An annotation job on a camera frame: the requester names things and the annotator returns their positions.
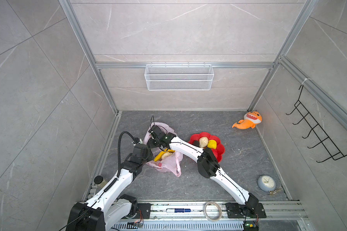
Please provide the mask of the pink plastic bag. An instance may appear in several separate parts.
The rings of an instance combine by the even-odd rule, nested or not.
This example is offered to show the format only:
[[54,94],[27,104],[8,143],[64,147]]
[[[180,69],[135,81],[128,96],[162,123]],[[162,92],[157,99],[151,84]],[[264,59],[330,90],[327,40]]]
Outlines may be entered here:
[[[170,133],[173,133],[174,135],[177,135],[175,130],[172,129],[171,127],[169,127],[165,123],[152,122],[151,126],[153,126],[153,125],[159,126],[160,129],[165,133],[170,132]],[[146,145],[147,145],[149,138],[151,138],[151,135],[149,134],[148,131],[147,131],[147,133],[143,139],[143,144],[146,144]],[[153,159],[154,159],[162,150],[160,150],[159,148],[152,148],[151,151],[153,153]],[[183,159],[183,154],[175,151],[175,153],[173,155],[171,155],[170,157],[168,157],[162,161],[157,161],[157,162],[155,162],[154,160],[149,161],[149,162],[147,162],[147,165],[153,167],[154,169],[156,169],[159,172],[172,172],[176,177],[180,177],[181,176],[180,162],[182,161],[182,159]]]

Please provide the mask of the beige round fruit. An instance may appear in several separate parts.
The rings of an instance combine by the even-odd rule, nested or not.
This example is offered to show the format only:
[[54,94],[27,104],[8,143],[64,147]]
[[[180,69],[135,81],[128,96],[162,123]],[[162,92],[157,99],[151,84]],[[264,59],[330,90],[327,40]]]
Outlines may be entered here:
[[200,146],[200,148],[207,147],[208,143],[209,143],[209,139],[207,137],[205,137],[205,136],[203,136],[203,137],[201,137],[199,139],[199,146]]

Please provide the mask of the yellow lemon fruit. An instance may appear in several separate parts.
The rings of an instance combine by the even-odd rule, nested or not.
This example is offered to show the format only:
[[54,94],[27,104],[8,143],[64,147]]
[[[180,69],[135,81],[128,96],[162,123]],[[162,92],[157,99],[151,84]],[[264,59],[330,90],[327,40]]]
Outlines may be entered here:
[[216,140],[209,140],[207,147],[210,149],[216,149],[217,148],[217,141]]

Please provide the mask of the red fruit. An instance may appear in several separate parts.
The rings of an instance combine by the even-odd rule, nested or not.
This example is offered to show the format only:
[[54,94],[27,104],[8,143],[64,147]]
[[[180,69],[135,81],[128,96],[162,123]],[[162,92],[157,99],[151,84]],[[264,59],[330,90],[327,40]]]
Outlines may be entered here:
[[212,149],[212,152],[213,152],[215,158],[218,160],[218,152],[217,152],[217,150],[216,149]]

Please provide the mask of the red flower-shaped bowl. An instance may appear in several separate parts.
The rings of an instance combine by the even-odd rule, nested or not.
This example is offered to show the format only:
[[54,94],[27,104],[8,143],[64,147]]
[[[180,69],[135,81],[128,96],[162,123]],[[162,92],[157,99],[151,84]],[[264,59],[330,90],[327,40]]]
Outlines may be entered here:
[[218,162],[221,162],[222,155],[225,153],[225,147],[221,143],[221,140],[217,136],[207,132],[192,135],[189,144],[203,149],[211,149]]

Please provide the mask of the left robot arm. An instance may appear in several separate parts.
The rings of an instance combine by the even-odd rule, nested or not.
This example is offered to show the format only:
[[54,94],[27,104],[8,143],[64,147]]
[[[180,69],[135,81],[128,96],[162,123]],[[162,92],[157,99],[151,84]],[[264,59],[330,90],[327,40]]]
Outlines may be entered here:
[[70,211],[66,231],[108,231],[124,217],[134,218],[138,213],[137,199],[122,191],[153,159],[145,144],[134,146],[129,159],[121,164],[120,171],[95,196],[85,203],[76,203]]

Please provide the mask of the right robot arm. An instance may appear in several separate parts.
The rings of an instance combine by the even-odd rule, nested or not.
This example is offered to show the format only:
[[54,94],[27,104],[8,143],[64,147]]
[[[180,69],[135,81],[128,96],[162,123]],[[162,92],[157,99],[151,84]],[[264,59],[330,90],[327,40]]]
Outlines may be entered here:
[[247,215],[259,215],[259,200],[246,189],[239,186],[219,165],[215,155],[209,148],[196,147],[170,132],[164,132],[157,125],[148,130],[147,144],[150,148],[167,148],[182,153],[197,163],[198,172],[224,188]]

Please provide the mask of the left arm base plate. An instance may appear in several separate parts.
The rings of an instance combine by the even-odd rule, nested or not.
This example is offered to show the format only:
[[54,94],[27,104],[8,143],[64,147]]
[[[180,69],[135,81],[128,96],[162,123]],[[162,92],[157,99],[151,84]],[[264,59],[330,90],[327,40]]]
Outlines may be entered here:
[[149,219],[151,213],[150,203],[132,204],[131,210],[127,216],[128,219]]

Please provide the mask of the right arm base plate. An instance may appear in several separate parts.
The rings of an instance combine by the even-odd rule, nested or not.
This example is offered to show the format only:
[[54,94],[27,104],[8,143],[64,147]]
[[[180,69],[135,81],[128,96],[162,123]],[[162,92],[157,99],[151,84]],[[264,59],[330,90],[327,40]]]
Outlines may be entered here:
[[263,204],[258,203],[256,207],[251,208],[247,205],[237,203],[226,203],[226,212],[228,218],[266,218],[266,212]]

